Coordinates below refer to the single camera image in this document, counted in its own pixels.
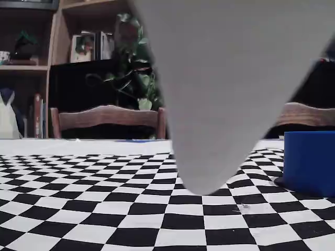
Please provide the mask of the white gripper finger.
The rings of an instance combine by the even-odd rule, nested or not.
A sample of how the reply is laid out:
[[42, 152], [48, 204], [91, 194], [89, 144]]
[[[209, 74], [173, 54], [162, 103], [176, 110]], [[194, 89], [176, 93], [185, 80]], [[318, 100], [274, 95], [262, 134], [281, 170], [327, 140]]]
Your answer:
[[132, 1], [178, 174], [208, 195], [237, 171], [334, 36], [334, 1]]

